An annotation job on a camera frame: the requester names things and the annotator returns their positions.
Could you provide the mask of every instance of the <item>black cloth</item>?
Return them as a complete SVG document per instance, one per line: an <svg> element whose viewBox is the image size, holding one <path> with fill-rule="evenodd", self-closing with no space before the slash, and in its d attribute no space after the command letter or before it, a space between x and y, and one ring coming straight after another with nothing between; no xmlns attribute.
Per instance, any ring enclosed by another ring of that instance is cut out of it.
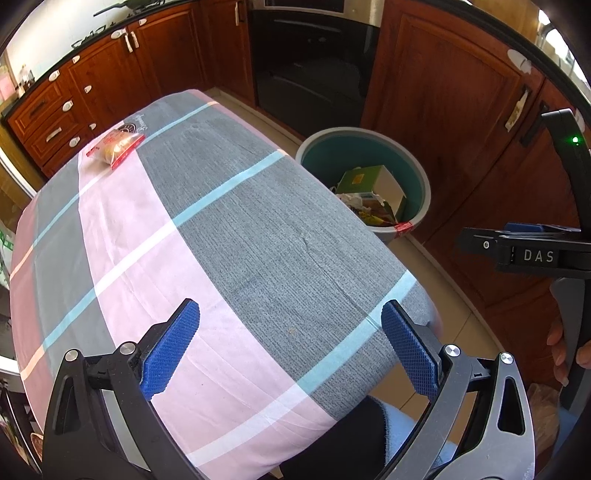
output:
<svg viewBox="0 0 591 480"><path fill-rule="evenodd" d="M366 397L306 450L281 464L285 480L374 480L386 455L382 407Z"/></svg>

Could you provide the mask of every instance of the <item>gray stripe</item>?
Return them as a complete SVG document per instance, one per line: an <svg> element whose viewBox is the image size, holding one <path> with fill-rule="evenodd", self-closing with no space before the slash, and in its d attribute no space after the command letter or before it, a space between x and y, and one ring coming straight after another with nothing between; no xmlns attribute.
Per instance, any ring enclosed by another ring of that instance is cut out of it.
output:
<svg viewBox="0 0 591 480"><path fill-rule="evenodd" d="M77 348L84 356L113 353L115 344L100 310L99 301L94 299L45 353L50 372L55 378L61 360L66 352Z"/></svg>
<svg viewBox="0 0 591 480"><path fill-rule="evenodd" d="M208 108L162 133L138 154L173 218L273 151L241 124Z"/></svg>
<svg viewBox="0 0 591 480"><path fill-rule="evenodd" d="M179 231L241 321L295 380L357 327L406 271L289 158ZM361 376L356 385L365 391L373 382ZM332 411L330 399L321 397Z"/></svg>
<svg viewBox="0 0 591 480"><path fill-rule="evenodd" d="M398 363L383 331L376 332L311 397L335 420L353 410Z"/></svg>
<svg viewBox="0 0 591 480"><path fill-rule="evenodd" d="M37 231L36 239L45 230L47 225L56 215L72 200L79 191L78 156L75 156L56 174L52 181L48 182L38 193L37 205ZM77 209L78 202L70 206L68 210ZM43 246L41 241L37 249Z"/></svg>
<svg viewBox="0 0 591 480"><path fill-rule="evenodd" d="M39 317L44 338L94 287L78 203L76 201L56 222L54 228L61 234L48 235L35 249L35 286L41 306ZM95 299L49 347L46 355L50 370L57 373L62 356L70 348L80 348L88 355L87 352L105 353L100 350L105 346L107 351L112 351L111 336Z"/></svg>
<svg viewBox="0 0 591 480"><path fill-rule="evenodd" d="M408 292L402 302L402 307L413 322L418 325L429 325L435 318L434 307L429 300L429 295L419 283L416 283Z"/></svg>
<svg viewBox="0 0 591 480"><path fill-rule="evenodd" d="M207 102L194 96L192 93L175 93L130 115L124 120L124 123L135 124L139 133L149 137L176 119L205 105L205 103ZM147 145L145 147L140 145L138 151L142 151L146 147Z"/></svg>
<svg viewBox="0 0 591 480"><path fill-rule="evenodd" d="M418 283L408 292L402 306L414 323L427 325L433 318L428 295ZM376 332L351 359L321 385L311 397L334 418L347 415L398 363L398 357L383 331ZM358 390L348 385L360 385Z"/></svg>

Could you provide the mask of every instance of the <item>finger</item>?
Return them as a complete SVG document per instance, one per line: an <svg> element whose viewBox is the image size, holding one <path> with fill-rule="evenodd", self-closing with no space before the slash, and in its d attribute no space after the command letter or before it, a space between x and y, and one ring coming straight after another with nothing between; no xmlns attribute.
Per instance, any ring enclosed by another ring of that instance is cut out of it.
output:
<svg viewBox="0 0 591 480"><path fill-rule="evenodd" d="M560 320L555 320L550 326L550 332L548 333L548 345L556 345L564 335L564 329Z"/></svg>
<svg viewBox="0 0 591 480"><path fill-rule="evenodd" d="M569 370L566 368L566 364L554 366L554 376L563 387L569 384Z"/></svg>
<svg viewBox="0 0 591 480"><path fill-rule="evenodd" d="M591 368L591 342L587 342L579 348L577 363L583 368Z"/></svg>
<svg viewBox="0 0 591 480"><path fill-rule="evenodd" d="M555 365L562 365L566 360L566 343L564 340L559 341L552 347L552 358Z"/></svg>

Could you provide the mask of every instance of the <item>metal screw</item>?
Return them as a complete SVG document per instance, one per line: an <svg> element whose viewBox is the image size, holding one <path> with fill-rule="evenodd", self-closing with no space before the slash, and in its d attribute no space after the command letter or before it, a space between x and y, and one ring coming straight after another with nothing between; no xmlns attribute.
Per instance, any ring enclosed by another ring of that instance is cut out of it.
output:
<svg viewBox="0 0 591 480"><path fill-rule="evenodd" d="M511 365L513 363L513 355L507 352L501 353L501 362L507 365Z"/></svg>
<svg viewBox="0 0 591 480"><path fill-rule="evenodd" d="M462 353L462 351L460 350L460 348L458 346L446 345L445 346L445 353L447 353L449 356L460 356L460 353Z"/></svg>
<svg viewBox="0 0 591 480"><path fill-rule="evenodd" d="M69 350L65 356L66 362L73 362L77 358L78 358L78 350Z"/></svg>
<svg viewBox="0 0 591 480"><path fill-rule="evenodd" d="M124 343L119 347L119 351L122 355L131 355L135 352L135 344L133 342Z"/></svg>

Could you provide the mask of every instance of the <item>wall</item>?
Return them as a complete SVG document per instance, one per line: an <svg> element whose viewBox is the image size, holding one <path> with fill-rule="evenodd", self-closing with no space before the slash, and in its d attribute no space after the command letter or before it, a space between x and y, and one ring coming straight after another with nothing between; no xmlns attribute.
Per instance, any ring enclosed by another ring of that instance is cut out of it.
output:
<svg viewBox="0 0 591 480"><path fill-rule="evenodd" d="M531 0L470 0L472 5L490 13L535 42L540 9Z"/></svg>
<svg viewBox="0 0 591 480"><path fill-rule="evenodd" d="M131 10L115 8L93 17L118 0L45 0L27 17L7 47L14 75L26 64L41 77L92 32L127 17Z"/></svg>

